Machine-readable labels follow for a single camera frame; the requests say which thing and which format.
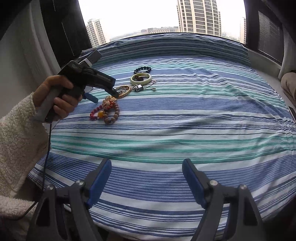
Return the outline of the person's left hand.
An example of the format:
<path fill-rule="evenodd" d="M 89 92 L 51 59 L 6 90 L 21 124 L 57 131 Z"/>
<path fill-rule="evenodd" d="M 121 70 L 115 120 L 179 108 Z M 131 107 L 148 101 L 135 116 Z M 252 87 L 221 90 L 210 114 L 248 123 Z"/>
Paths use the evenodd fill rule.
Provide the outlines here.
<path fill-rule="evenodd" d="M 33 93 L 33 103 L 35 109 L 39 108 L 42 102 L 45 100 L 49 94 L 51 87 L 62 86 L 68 89 L 73 88 L 73 84 L 62 75 L 53 75 L 46 78 L 46 80 L 36 89 Z M 64 94 L 61 98 L 56 97 L 53 100 L 54 111 L 57 114 L 56 120 L 62 120 L 66 118 L 70 113 L 72 113 L 75 107 L 82 100 L 82 95 L 78 98 L 72 97 L 70 95 Z"/>

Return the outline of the white fleece sleeve forearm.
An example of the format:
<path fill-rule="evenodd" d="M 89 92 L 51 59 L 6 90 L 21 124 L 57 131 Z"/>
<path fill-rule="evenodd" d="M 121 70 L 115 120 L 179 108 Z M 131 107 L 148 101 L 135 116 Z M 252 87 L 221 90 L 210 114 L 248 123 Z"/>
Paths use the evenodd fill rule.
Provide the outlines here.
<path fill-rule="evenodd" d="M 26 239 L 33 216 L 31 210 L 23 220 L 10 220 L 23 215 L 33 204 L 16 195 L 48 148 L 48 134 L 43 124 L 33 119 L 35 114 L 30 94 L 1 118 L 1 227 L 14 240 Z"/>

